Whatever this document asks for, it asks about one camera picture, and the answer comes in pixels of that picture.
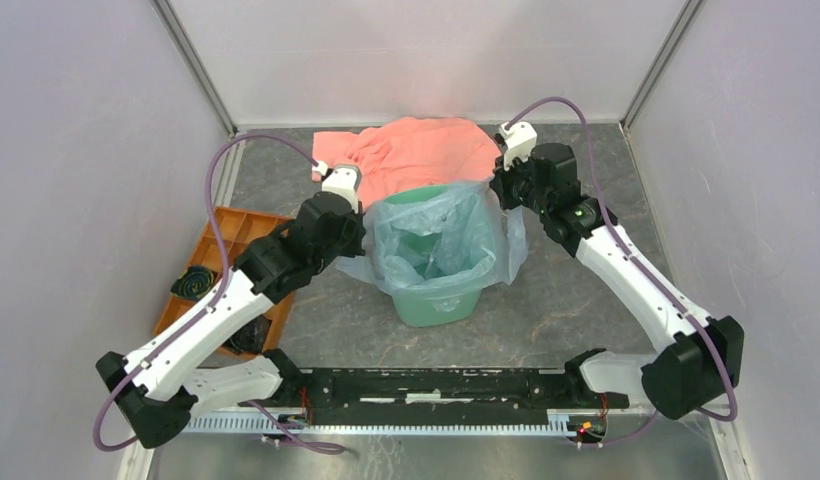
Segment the translucent blue trash bag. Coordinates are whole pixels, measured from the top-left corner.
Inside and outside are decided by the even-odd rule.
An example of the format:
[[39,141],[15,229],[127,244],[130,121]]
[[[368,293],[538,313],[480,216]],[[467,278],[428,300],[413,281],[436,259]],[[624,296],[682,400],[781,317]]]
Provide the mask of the translucent blue trash bag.
[[468,316],[480,293],[510,285],[528,256],[524,210],[501,209],[485,182],[408,190],[364,215],[364,255],[337,269],[389,295],[409,325]]

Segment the green trash bin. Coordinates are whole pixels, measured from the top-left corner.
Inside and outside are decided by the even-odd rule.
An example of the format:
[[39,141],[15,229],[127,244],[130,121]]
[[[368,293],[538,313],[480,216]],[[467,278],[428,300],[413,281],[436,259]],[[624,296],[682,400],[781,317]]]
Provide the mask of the green trash bin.
[[378,285],[401,321],[421,328],[471,315],[496,264],[478,184],[392,195],[381,205],[374,227]]

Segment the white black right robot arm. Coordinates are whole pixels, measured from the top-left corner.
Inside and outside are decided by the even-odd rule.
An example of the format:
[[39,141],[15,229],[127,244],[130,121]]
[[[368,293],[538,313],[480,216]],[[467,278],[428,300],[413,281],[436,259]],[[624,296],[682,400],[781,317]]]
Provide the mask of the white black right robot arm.
[[653,355],[598,349],[576,361],[563,382],[566,400],[588,408],[603,393],[645,399],[677,420],[697,411],[734,421],[745,333],[684,296],[634,245],[601,193],[582,191],[571,147],[540,144],[527,156],[496,159],[490,187],[505,210],[535,213],[546,236],[592,271],[646,332]]

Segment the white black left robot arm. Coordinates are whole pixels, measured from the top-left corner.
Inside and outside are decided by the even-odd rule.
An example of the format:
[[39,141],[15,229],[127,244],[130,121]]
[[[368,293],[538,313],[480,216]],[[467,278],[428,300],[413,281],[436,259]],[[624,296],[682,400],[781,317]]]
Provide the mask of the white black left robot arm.
[[198,366],[240,327],[307,286],[339,256],[362,254],[361,203],[354,193],[322,191],[297,216],[251,241],[220,281],[162,334],[127,355],[107,352],[95,368],[109,395],[93,426],[105,452],[135,442],[164,445],[205,412],[246,400],[292,405],[299,379],[259,355],[201,374]]

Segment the pink cloth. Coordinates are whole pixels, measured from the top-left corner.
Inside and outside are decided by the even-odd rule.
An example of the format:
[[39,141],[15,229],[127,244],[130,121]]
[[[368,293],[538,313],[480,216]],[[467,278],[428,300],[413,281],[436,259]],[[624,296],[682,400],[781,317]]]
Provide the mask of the pink cloth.
[[476,124],[462,118],[403,117],[359,133],[318,131],[312,155],[331,167],[355,165],[365,209],[393,194],[492,175],[499,150]]

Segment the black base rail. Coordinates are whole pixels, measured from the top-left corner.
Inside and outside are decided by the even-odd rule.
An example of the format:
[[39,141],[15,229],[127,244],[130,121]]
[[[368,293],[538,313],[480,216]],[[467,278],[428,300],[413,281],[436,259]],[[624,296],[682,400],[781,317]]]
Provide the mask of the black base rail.
[[310,408],[318,426],[534,426],[550,410],[626,408],[569,370],[314,368],[285,375],[265,405]]

